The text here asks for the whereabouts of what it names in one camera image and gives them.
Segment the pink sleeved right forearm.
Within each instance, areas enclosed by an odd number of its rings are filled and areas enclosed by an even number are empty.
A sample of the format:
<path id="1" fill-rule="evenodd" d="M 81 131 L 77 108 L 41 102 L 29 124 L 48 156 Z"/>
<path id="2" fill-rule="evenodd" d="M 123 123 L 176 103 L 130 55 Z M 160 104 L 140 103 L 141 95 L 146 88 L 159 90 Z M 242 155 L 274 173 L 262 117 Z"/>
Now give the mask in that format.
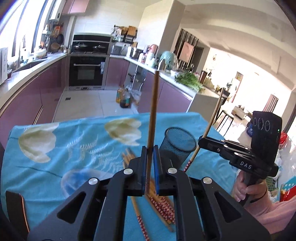
<path id="1" fill-rule="evenodd" d="M 295 213 L 295 196 L 283 202 L 272 203 L 267 194 L 245 209 L 255 217 L 270 234 L 284 230 Z"/>

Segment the right hand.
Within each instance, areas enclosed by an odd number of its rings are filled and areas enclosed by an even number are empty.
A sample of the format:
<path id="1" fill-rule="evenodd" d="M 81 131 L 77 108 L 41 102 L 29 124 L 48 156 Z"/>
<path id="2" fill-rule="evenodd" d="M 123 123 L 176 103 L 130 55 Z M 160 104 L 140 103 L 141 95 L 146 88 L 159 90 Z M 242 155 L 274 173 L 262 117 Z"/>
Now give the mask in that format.
<path id="1" fill-rule="evenodd" d="M 267 192 L 265 180 L 259 182 L 258 184 L 247 186 L 244 183 L 244 177 L 244 171 L 240 171 L 236 177 L 236 181 L 232 189 L 232 196 L 236 201 L 245 200 L 247 195 L 251 197 L 251 200 L 259 199 L 265 195 Z"/>

